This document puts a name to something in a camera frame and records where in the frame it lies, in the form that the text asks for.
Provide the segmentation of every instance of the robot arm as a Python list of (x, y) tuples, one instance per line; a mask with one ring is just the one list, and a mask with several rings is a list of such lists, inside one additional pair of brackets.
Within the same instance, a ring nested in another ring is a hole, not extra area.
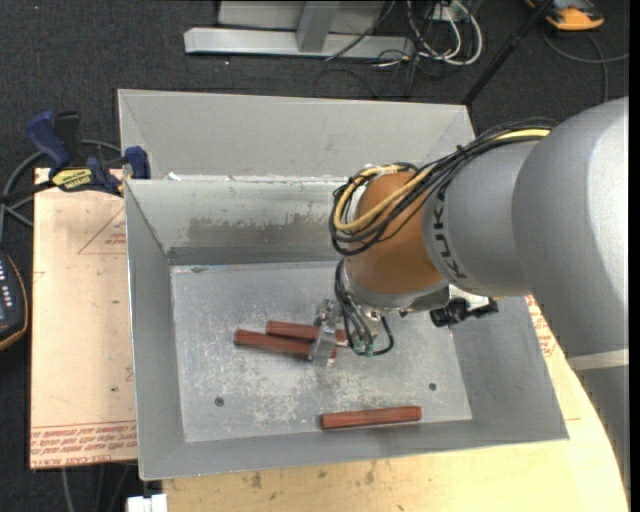
[(336, 296), (366, 352), (385, 314), (438, 311), (451, 285), (461, 297), (533, 294), (630, 492), (627, 219), (627, 99), (558, 127), (500, 127), (423, 168), (366, 169), (336, 191)]

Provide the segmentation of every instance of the black carpet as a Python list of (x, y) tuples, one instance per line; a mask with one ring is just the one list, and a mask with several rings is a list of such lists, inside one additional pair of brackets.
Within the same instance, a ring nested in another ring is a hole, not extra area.
[[(460, 103), (507, 36), (530, 15), (522, 0), (475, 3), (481, 4), (477, 18), (485, 37), (481, 59), (461, 69), (427, 63), (408, 90), (404, 72), (393, 76), (356, 61), (186, 56), (183, 33), (212, 25), (214, 2), (0, 0), (0, 186), (34, 152), (24, 129), (43, 110), (77, 110), (86, 138), (117, 144), (119, 88)], [(629, 0), (599, 4), (607, 21), (593, 41), (606, 57), (628, 52)], [(403, 11), (396, 6), (379, 32), (405, 31)], [(603, 101), (603, 66), (558, 55), (544, 34), (566, 52), (598, 58), (585, 34), (558, 36), (545, 24), (536, 25), (473, 103), (476, 132), (529, 116), (562, 121)], [(608, 97), (628, 95), (629, 61), (609, 63), (606, 73)], [(28, 178), (19, 185), (28, 186)], [(29, 285), (31, 236), (9, 219), (2, 242)], [(64, 297), (60, 303), (64, 307)], [(0, 353), (0, 511), (62, 511), (60, 472), (28, 469), (29, 358), (29, 337)], [(124, 469), (107, 466), (101, 510), (108, 508)], [(125, 474), (123, 496), (142, 492), (135, 475), (134, 469)], [(69, 472), (76, 510), (94, 510), (99, 476), (99, 467)], [(119, 510), (120, 501), (116, 504)]]

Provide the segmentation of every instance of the wooden block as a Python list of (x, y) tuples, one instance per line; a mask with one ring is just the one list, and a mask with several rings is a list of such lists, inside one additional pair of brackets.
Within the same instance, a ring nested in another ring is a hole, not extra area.
[(408, 423), (422, 418), (422, 408), (416, 406), (392, 407), (389, 409), (369, 409), (365, 411), (335, 412), (320, 415), (323, 430), (337, 428), (370, 427)]
[[(243, 347), (251, 347), (266, 352), (277, 352), (303, 359), (309, 357), (309, 349), (311, 348), (308, 340), (272, 336), (262, 334), (261, 332), (246, 331), (244, 329), (236, 330), (233, 336), (233, 342)], [(335, 357), (336, 349), (333, 349), (331, 358)]]
[[(314, 341), (318, 337), (318, 327), (313, 325), (294, 324), (269, 320), (266, 327), (267, 334), (284, 336), (286, 338), (300, 338)], [(336, 331), (336, 340), (340, 343), (347, 341), (347, 333), (343, 329)]]

